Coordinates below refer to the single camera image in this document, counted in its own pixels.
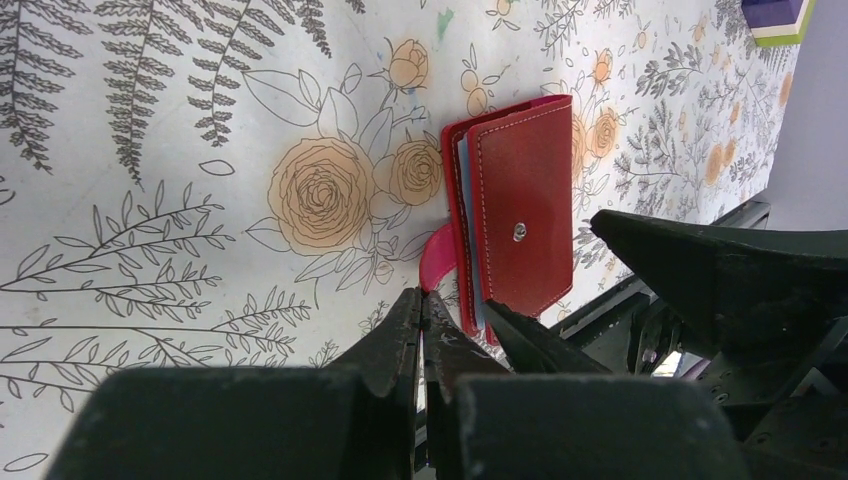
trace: wallet flap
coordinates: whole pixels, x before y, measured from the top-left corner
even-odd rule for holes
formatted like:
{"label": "wallet flap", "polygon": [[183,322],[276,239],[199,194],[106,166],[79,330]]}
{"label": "wallet flap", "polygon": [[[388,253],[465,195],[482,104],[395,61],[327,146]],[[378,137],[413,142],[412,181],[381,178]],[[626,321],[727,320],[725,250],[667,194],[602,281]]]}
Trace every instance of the wallet flap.
{"label": "wallet flap", "polygon": [[474,321],[474,292],[471,284],[471,245],[468,244],[468,217],[462,196],[462,176],[460,174],[458,144],[468,133],[468,129],[474,125],[503,118],[513,113],[527,111],[536,105],[553,101],[548,99],[554,98],[543,97],[512,105],[502,110],[496,110],[479,117],[469,118],[448,125],[442,130],[442,166],[445,171],[445,186],[451,210],[454,243],[457,246],[457,283],[460,297],[460,322],[462,330],[470,335],[477,335],[479,329]]}
{"label": "wallet flap", "polygon": [[472,126],[484,299],[538,317],[572,285],[571,97]]}

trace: branch drawing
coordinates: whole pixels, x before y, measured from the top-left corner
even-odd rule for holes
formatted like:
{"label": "branch drawing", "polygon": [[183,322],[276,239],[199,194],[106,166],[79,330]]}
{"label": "branch drawing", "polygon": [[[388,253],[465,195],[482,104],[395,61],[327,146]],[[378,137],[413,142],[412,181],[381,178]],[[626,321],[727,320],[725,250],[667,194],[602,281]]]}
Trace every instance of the branch drawing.
{"label": "branch drawing", "polygon": [[118,57],[118,60],[103,64],[113,74],[104,79],[106,85],[117,91],[106,96],[112,105],[106,113],[114,117],[109,122],[115,132],[112,140],[118,147],[120,164],[141,186],[142,140],[149,125],[145,119],[154,115],[151,107],[159,101],[151,92],[165,89],[160,78],[174,76],[174,70],[155,58],[153,51],[171,57],[182,55],[182,50],[170,40],[192,43],[180,20],[188,20],[201,31],[203,25],[184,0],[106,0],[94,9],[94,13],[115,20],[99,24],[104,32],[115,37],[141,39],[141,43],[102,42],[107,51]]}
{"label": "branch drawing", "polygon": [[606,258],[609,253],[609,248],[607,248],[607,244],[602,242],[598,237],[592,233],[591,227],[589,227],[589,220],[583,219],[582,222],[585,225],[581,225],[577,228],[577,235],[574,236],[574,270],[577,270],[579,265],[583,266],[583,269],[588,270],[592,268],[593,265],[602,261]]}
{"label": "branch drawing", "polygon": [[388,308],[389,304],[380,300],[374,311],[368,315],[368,318],[359,322],[359,328],[362,330],[363,337],[371,333],[371,331],[383,321],[383,317],[386,315],[386,309]]}
{"label": "branch drawing", "polygon": [[[289,25],[295,24],[295,18],[301,19],[301,26],[313,36],[313,42],[321,49],[321,52],[327,57],[332,57],[324,31],[324,23],[318,20],[323,15],[321,9],[324,8],[319,0],[262,1],[270,8],[274,17]],[[295,2],[301,3],[301,6],[296,7]],[[234,8],[220,1],[208,1],[210,8],[229,22],[223,19],[222,21],[203,19],[203,23],[218,37],[214,40],[200,39],[198,44],[215,57],[213,60],[194,57],[194,64],[202,70],[210,72],[211,78],[202,79],[194,75],[188,77],[192,86],[207,95],[206,98],[190,96],[188,102],[207,112],[194,126],[204,130],[201,138],[211,142],[213,147],[220,147],[228,141],[227,134],[231,133],[231,130],[226,123],[232,119],[233,114],[223,108],[231,107],[236,103],[234,98],[221,93],[221,89],[235,90],[241,87],[241,83],[227,76],[226,71],[232,70],[240,76],[252,70],[249,63],[262,60],[263,57],[258,49],[250,43],[268,49],[275,46],[274,41],[266,34],[266,31],[278,36],[285,35],[276,19],[254,6],[254,3],[258,3],[258,0],[240,0],[237,7]],[[365,5],[361,0],[347,0],[347,3],[350,4],[354,12],[365,13]],[[314,79],[312,79],[312,83],[317,88]],[[317,106],[318,102],[320,102],[320,98],[316,96],[312,104]]]}
{"label": "branch drawing", "polygon": [[459,308],[459,279],[453,279],[450,290],[442,295],[442,301],[445,302],[447,307]]}
{"label": "branch drawing", "polygon": [[599,0],[593,13],[598,18],[608,18],[618,12],[618,16],[624,18],[633,13],[635,7],[636,0]]}
{"label": "branch drawing", "polygon": [[[647,129],[640,126],[634,135],[627,137],[632,153],[622,152],[615,159],[614,168],[622,175],[615,186],[620,200],[627,197],[634,183],[639,189],[635,213],[658,216],[671,196],[679,203],[677,214],[681,218],[698,209],[695,199],[701,183],[697,169],[706,155],[701,143],[711,125],[699,120],[696,138],[680,152],[672,136],[672,123],[668,105],[662,100],[648,117]],[[675,180],[682,182],[681,188],[689,187],[691,191],[672,191],[669,187]]]}
{"label": "branch drawing", "polygon": [[44,30],[44,26],[25,20],[34,20],[26,18],[34,16],[64,31],[88,35],[91,29],[71,15],[88,13],[89,9],[81,0],[5,0],[0,2],[0,7],[3,9],[0,11],[0,55],[11,55],[11,58],[0,60],[0,97],[9,97],[0,103],[0,129],[12,130],[9,142],[21,148],[21,158],[32,162],[36,170],[51,173],[53,167],[47,163],[49,149],[44,142],[50,138],[46,130],[53,122],[42,112],[58,110],[59,107],[48,101],[47,95],[59,93],[65,87],[47,76],[58,80],[70,78],[76,72],[50,56],[77,59],[83,55],[66,43],[64,32],[60,40]]}
{"label": "branch drawing", "polygon": [[759,156],[748,152],[730,165],[730,181],[738,182],[740,186],[750,183],[763,169],[769,167],[770,159],[774,159],[777,151],[777,141],[774,140],[766,149],[766,155]]}
{"label": "branch drawing", "polygon": [[666,62],[665,70],[661,69],[656,60],[645,65],[645,73],[636,81],[637,95],[650,93],[654,98],[660,98],[666,90],[671,92],[672,97],[680,95],[689,86],[689,77],[693,73],[702,73],[704,56],[701,49],[687,45],[686,50],[683,50],[677,42],[671,42],[671,45],[668,55],[663,58]]}
{"label": "branch drawing", "polygon": [[766,149],[772,142],[776,132],[777,119],[774,109],[778,92],[777,87],[770,84],[766,74],[759,72],[753,82],[747,77],[744,79],[748,90],[751,92],[749,99],[753,102],[750,108],[746,108],[745,117],[747,123],[757,127],[757,143],[760,148]]}
{"label": "branch drawing", "polygon": [[314,357],[309,357],[309,364],[315,368],[324,368],[336,359],[339,354],[339,346],[333,339],[327,340]]}
{"label": "branch drawing", "polygon": [[732,102],[739,93],[739,87],[748,76],[748,71],[742,71],[739,68],[734,70],[735,77],[724,77],[720,81],[715,80],[710,85],[704,85],[701,92],[698,94],[698,106],[715,110],[723,110]]}
{"label": "branch drawing", "polygon": [[[264,0],[271,7],[274,14],[291,25],[294,25],[294,4],[292,0]],[[188,102],[208,115],[201,118],[194,126],[206,130],[201,138],[212,143],[213,147],[220,147],[228,141],[227,134],[231,132],[227,127],[226,122],[229,121],[233,114],[232,112],[221,109],[221,107],[230,107],[235,105],[236,101],[221,93],[221,88],[235,90],[241,84],[231,77],[225,75],[227,68],[241,74],[250,70],[250,66],[245,63],[251,60],[261,60],[262,55],[248,43],[243,42],[236,37],[246,37],[247,40],[256,42],[267,48],[274,47],[274,41],[271,40],[263,30],[271,31],[276,35],[284,35],[283,29],[274,21],[271,16],[255,7],[251,7],[253,0],[239,2],[237,8],[227,6],[219,1],[209,0],[209,6],[223,18],[228,19],[230,23],[222,23],[204,18],[203,23],[215,34],[218,38],[200,39],[197,43],[206,51],[216,55],[215,60],[207,60],[204,58],[194,57],[194,64],[202,70],[211,72],[211,79],[205,80],[194,75],[188,77],[188,82],[197,88],[200,92],[208,94],[208,98],[188,97]]]}
{"label": "branch drawing", "polygon": [[221,233],[224,225],[206,228],[212,212],[224,207],[212,203],[211,195],[192,201],[191,190],[189,183],[182,203],[171,209],[163,208],[164,181],[150,209],[136,205],[128,191],[114,218],[102,215],[94,205],[93,240],[54,237],[56,243],[81,253],[66,252],[66,259],[66,253],[56,253],[55,248],[51,250],[54,245],[44,244],[20,262],[15,278],[0,285],[0,291],[34,294],[41,301],[47,301],[47,294],[89,291],[95,293],[95,302],[119,317],[139,312],[154,320],[167,316],[180,323],[183,316],[197,318],[209,305],[199,300],[203,288],[216,287],[221,278],[192,261],[177,267],[177,255],[185,252],[200,259],[204,246],[224,250],[225,243],[235,239]]}
{"label": "branch drawing", "polygon": [[[211,329],[65,326],[55,325],[56,319],[38,326],[3,326],[0,332],[12,333],[26,343],[0,358],[0,378],[17,399],[55,392],[61,407],[74,413],[75,396],[94,391],[103,378],[128,368],[282,366],[294,353],[292,345],[297,339],[288,335],[287,329],[309,320],[311,308],[294,294],[278,293],[275,286],[264,307],[258,306],[249,294],[243,315],[235,316],[227,310],[230,320]],[[116,332],[126,336],[117,342],[111,340]],[[77,335],[79,340],[67,351],[56,348],[50,342],[59,333],[63,338]],[[324,361],[331,360],[338,350],[332,347],[329,342],[325,344],[321,357]]]}
{"label": "branch drawing", "polygon": [[537,20],[533,31],[544,39],[542,51],[562,58],[566,45],[577,35],[577,18],[583,16],[589,0],[541,0],[545,21]]}

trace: card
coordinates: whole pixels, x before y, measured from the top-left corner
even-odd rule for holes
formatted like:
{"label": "card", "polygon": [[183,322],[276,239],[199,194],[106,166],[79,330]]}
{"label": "card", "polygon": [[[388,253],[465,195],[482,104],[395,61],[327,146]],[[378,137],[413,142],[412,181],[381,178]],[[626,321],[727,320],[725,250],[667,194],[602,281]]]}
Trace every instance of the card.
{"label": "card", "polygon": [[462,200],[465,204],[465,211],[469,212],[468,221],[468,244],[471,245],[471,284],[474,289],[474,320],[477,323],[477,328],[486,328],[483,320],[483,287],[480,283],[480,259],[477,253],[477,239],[474,229],[474,215],[471,215],[471,155],[468,152],[468,136],[466,135],[457,143],[457,151],[459,152],[459,171],[462,177]]}

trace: metal snap button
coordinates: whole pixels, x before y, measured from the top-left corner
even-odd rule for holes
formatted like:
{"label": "metal snap button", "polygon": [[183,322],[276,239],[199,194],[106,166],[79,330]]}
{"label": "metal snap button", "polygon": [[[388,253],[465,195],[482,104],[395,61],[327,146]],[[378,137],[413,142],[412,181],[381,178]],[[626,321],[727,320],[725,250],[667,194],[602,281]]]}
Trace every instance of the metal snap button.
{"label": "metal snap button", "polygon": [[515,224],[515,228],[512,231],[512,239],[520,242],[524,240],[525,236],[527,236],[527,226],[521,222]]}

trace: white surface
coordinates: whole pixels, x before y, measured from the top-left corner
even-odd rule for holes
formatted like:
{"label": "white surface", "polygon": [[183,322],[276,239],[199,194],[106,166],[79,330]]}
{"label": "white surface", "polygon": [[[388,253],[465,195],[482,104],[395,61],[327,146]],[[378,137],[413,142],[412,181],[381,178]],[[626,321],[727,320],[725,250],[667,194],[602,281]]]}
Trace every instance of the white surface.
{"label": "white surface", "polygon": [[797,52],[756,49],[738,0],[18,1],[0,17],[14,478],[44,473],[110,371],[326,364],[417,284],[448,218],[440,129],[568,93],[578,265],[553,324],[627,275],[585,229],[599,208],[707,223],[765,186]]}

